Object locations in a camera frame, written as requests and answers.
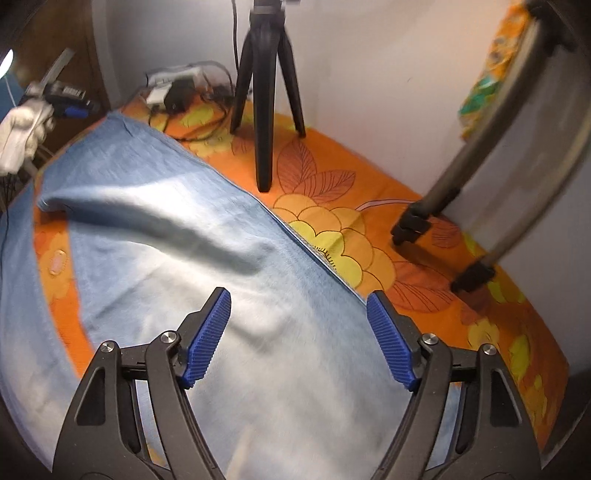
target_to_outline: gloved hand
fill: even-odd
[[[17,106],[8,112],[2,123],[0,123],[0,160],[11,133],[18,132],[25,135],[27,134],[27,131],[31,130],[33,123],[35,123],[36,126],[28,134],[23,151],[24,156],[17,162],[17,170],[25,160],[30,160],[35,156],[39,144],[42,144],[45,141],[47,133],[51,132],[55,125],[54,120],[51,117],[53,114],[53,108],[48,104],[45,104],[45,106],[45,108],[40,109],[40,100],[28,100],[23,105]],[[15,171],[11,171],[16,168],[14,167],[14,163],[11,168],[3,168],[5,166],[2,163],[3,162],[0,161],[0,175],[16,173]]]

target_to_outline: light blue denim fabric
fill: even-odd
[[[32,201],[29,187],[10,210],[0,393],[51,465],[78,380],[43,300]],[[201,309],[215,287],[230,291],[228,327],[189,391],[222,471],[243,438],[242,479],[371,478],[409,393],[392,379],[364,302],[258,200],[171,139],[111,114],[47,169],[38,204],[68,212],[93,348],[150,342]],[[450,392],[432,464],[449,445],[458,402]],[[159,450],[144,385],[139,397]]]

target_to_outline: white light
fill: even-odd
[[[12,50],[9,50],[6,56],[4,57],[4,60],[2,60],[2,63],[0,64],[0,79],[4,77],[8,72],[10,65],[12,65],[13,59],[14,52]]]

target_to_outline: white wall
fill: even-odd
[[[93,0],[99,59],[111,101],[141,85],[146,70],[215,59],[233,71],[230,0]],[[252,0],[238,0],[239,44]],[[509,0],[303,0],[288,5],[304,116],[393,177],[425,193],[462,146],[457,109],[483,65]],[[489,247],[535,198],[535,185],[556,161],[588,95],[582,67],[559,55],[518,125],[493,154],[450,215]],[[570,96],[556,87],[571,82]],[[277,108],[288,112],[284,88]],[[526,181],[515,165],[536,159]],[[561,343],[573,368],[591,367],[591,166],[548,218],[504,261]],[[486,206],[498,191],[501,201]]]

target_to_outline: white glove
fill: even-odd
[[[25,160],[35,156],[39,144],[45,141],[47,133],[54,128],[52,114],[53,107],[36,99],[28,100],[8,112],[0,123],[0,175],[16,173]],[[14,148],[16,143],[20,145],[17,150],[5,151],[6,147]]]

